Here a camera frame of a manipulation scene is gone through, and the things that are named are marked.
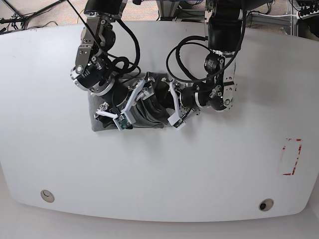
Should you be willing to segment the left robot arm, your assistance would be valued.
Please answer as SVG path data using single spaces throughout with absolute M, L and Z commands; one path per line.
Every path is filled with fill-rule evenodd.
M 184 38 L 171 54 L 187 79 L 173 78 L 180 85 L 156 88 L 156 99 L 164 109 L 199 110 L 209 107 L 223 112 L 232 104 L 235 90 L 234 71 L 236 56 L 241 49 L 246 30 L 248 11 L 267 4 L 266 0 L 207 0 L 205 2 L 205 36 L 193 35 Z M 207 73 L 197 78 L 183 64 L 180 56 L 182 47 L 207 42 L 208 55 L 204 60 Z

